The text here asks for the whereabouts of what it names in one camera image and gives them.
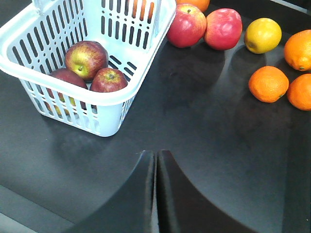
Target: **citrus fruit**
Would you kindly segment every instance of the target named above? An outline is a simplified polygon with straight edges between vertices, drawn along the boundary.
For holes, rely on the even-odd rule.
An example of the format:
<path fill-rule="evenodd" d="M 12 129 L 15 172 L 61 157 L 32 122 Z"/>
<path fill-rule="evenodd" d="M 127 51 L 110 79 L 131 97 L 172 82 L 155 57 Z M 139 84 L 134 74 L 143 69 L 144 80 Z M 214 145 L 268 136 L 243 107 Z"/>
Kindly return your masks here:
<path fill-rule="evenodd" d="M 146 3 L 147 3 L 146 0 L 142 0 L 142 2 L 141 2 L 141 11 L 140 11 L 140 16 L 139 16 L 139 19 L 141 21 L 144 19 Z M 134 0 L 134 3 L 133 3 L 133 14 L 132 14 L 133 17 L 135 17 L 135 15 L 136 15 L 137 4 L 138 4 L 138 0 Z M 150 7 L 149 7 L 148 19 L 151 19 L 151 17 L 152 17 L 152 14 L 153 14 L 153 11 L 154 11 L 154 6 L 155 6 L 155 4 L 153 2 L 151 2 L 150 3 Z"/>
<path fill-rule="evenodd" d="M 284 58 L 296 70 L 311 70 L 311 29 L 300 31 L 286 41 Z"/>
<path fill-rule="evenodd" d="M 311 111 L 311 74 L 298 76 L 291 82 L 287 98 L 296 108 L 304 111 Z"/>
<path fill-rule="evenodd" d="M 273 50 L 281 41 L 281 27 L 270 18 L 258 18 L 246 28 L 244 43 L 248 50 L 261 54 Z"/>
<path fill-rule="evenodd" d="M 195 5 L 200 11 L 204 12 L 207 10 L 210 0 L 176 0 L 176 4 L 189 3 Z"/>
<path fill-rule="evenodd" d="M 287 91 L 289 80 L 278 68 L 261 67 L 248 81 L 250 92 L 260 101 L 272 103 L 281 98 Z"/>

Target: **basket handle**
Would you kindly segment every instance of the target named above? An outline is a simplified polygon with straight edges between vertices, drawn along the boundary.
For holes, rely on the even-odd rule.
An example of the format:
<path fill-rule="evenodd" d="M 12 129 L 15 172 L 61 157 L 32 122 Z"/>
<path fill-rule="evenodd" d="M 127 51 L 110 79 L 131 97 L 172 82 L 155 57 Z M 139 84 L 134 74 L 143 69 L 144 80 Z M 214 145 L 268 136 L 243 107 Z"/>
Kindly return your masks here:
<path fill-rule="evenodd" d="M 38 15 L 42 15 L 43 9 L 50 1 L 54 1 L 54 0 L 32 0 L 33 5 L 35 6 L 35 9 L 36 9 L 36 13 Z"/>

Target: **yellow lemon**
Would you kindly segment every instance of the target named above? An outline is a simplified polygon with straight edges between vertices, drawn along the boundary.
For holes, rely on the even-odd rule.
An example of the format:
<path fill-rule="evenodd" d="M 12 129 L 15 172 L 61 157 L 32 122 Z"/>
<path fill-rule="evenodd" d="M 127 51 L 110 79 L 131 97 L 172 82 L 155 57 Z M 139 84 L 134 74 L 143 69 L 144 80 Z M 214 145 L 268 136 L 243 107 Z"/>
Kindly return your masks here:
<path fill-rule="evenodd" d="M 270 18 L 258 18 L 251 22 L 244 35 L 248 50 L 261 54 L 273 50 L 282 38 L 281 27 Z"/>

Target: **apple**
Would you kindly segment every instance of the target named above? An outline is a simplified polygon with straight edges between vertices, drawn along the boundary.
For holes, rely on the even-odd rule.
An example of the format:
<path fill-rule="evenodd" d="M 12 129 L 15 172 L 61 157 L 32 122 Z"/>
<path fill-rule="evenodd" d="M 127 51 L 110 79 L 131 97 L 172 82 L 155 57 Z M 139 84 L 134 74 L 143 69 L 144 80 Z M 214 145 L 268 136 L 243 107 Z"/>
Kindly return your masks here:
<path fill-rule="evenodd" d="M 77 75 L 75 72 L 73 72 L 67 68 L 57 69 L 57 70 L 53 71 L 52 73 L 50 73 L 49 76 L 52 76 L 54 78 L 57 78 L 57 79 L 65 81 L 65 82 L 74 84 L 76 86 L 82 87 L 84 89 L 87 89 L 86 82 L 79 75 Z M 52 90 L 48 88 L 47 91 L 48 91 L 49 96 L 54 98 Z M 59 96 L 60 101 L 65 102 L 65 98 L 64 98 L 62 93 L 58 92 L 58 96 Z M 69 97 L 69 100 L 73 106 L 76 106 L 74 98 Z M 48 103 L 46 103 L 46 106 L 51 111 L 51 107 Z M 81 102 L 81 107 L 85 108 L 84 102 Z M 56 109 L 57 114 L 61 115 L 61 111 L 60 111 L 59 107 L 55 106 L 55 109 Z"/>
<path fill-rule="evenodd" d="M 205 42 L 215 50 L 228 50 L 236 46 L 242 34 L 240 14 L 230 8 L 220 8 L 208 14 Z"/>
<path fill-rule="evenodd" d="M 167 40 L 178 48 L 195 45 L 204 35 L 206 18 L 199 8 L 181 3 L 176 7 L 175 18 L 166 34 Z"/>
<path fill-rule="evenodd" d="M 96 41 L 80 41 L 66 52 L 65 65 L 86 82 L 91 82 L 99 69 L 108 67 L 108 52 Z"/>
<path fill-rule="evenodd" d="M 100 69 L 90 87 L 95 92 L 114 92 L 127 86 L 125 75 L 118 69 L 102 68 Z"/>

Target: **white plastic basket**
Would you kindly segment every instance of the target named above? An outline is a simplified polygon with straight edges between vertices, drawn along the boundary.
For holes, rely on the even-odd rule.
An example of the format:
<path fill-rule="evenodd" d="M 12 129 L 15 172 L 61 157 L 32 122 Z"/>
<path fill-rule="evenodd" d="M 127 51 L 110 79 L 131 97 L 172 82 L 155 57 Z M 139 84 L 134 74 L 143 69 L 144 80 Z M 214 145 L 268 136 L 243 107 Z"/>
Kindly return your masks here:
<path fill-rule="evenodd" d="M 144 18 L 140 9 L 146 1 Z M 0 68 L 21 81 L 39 113 L 99 136 L 115 134 L 138 92 L 174 18 L 175 0 L 33 0 L 0 28 Z M 151 19 L 148 13 L 154 4 Z M 48 76 L 64 67 L 68 48 L 82 40 L 101 43 L 109 66 L 128 86 L 97 93 Z M 50 88 L 55 98 L 47 92 Z M 57 92 L 64 94 L 62 102 Z M 75 99 L 76 106 L 69 97 Z M 80 102 L 86 103 L 82 108 Z M 46 104 L 52 106 L 49 111 Z"/>

